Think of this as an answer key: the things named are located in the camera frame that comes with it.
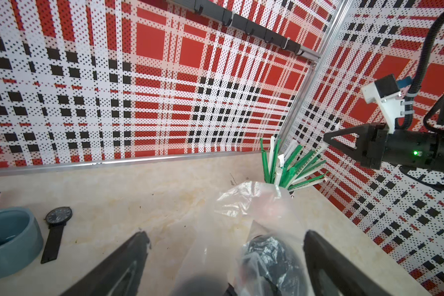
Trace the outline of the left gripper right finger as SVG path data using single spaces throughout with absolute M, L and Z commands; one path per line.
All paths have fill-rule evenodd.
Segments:
M 317 232 L 306 232 L 303 250 L 316 296 L 389 295 Z

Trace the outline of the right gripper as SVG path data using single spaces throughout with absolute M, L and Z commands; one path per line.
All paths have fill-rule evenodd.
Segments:
M 363 167 L 380 169 L 383 162 L 444 173 L 444 134 L 397 130 L 364 124 L 325 133 L 323 141 L 345 155 L 360 155 Z

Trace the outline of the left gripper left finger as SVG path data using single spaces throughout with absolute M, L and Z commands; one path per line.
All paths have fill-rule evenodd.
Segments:
M 135 296 L 150 249 L 147 233 L 139 231 L 112 252 L 64 296 Z

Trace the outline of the red milk tea cup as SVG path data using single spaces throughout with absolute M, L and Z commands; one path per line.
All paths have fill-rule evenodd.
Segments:
M 246 243 L 238 260 L 234 289 L 239 296 L 305 296 L 304 267 L 295 250 L 274 235 Z
M 175 290 L 175 296 L 223 296 L 229 284 L 211 276 L 196 276 Z

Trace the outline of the clear plastic carrier bag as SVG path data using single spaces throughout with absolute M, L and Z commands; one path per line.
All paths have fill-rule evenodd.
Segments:
M 261 235 L 274 235 L 299 256 L 310 288 L 303 251 L 305 228 L 294 210 L 293 198 L 282 187 L 246 181 L 207 201 L 197 221 L 197 236 L 176 276 L 175 290 L 196 276 L 211 276 L 234 289 L 243 246 Z

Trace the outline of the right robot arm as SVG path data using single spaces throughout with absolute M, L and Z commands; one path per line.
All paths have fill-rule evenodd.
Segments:
M 414 76 L 398 80 L 390 74 L 361 88 L 366 103 L 378 105 L 385 123 L 367 123 L 324 135 L 324 144 L 349 156 L 365 168 L 380 169 L 382 163 L 396 165 L 405 176 L 418 168 L 444 173 L 444 82 L 439 99 L 423 117 L 423 130 L 412 131 L 414 101 L 422 87 L 432 90 L 440 72 L 430 62 L 435 41 L 444 26 L 444 11 L 430 26 Z M 437 191 L 444 185 L 422 178 L 415 182 Z

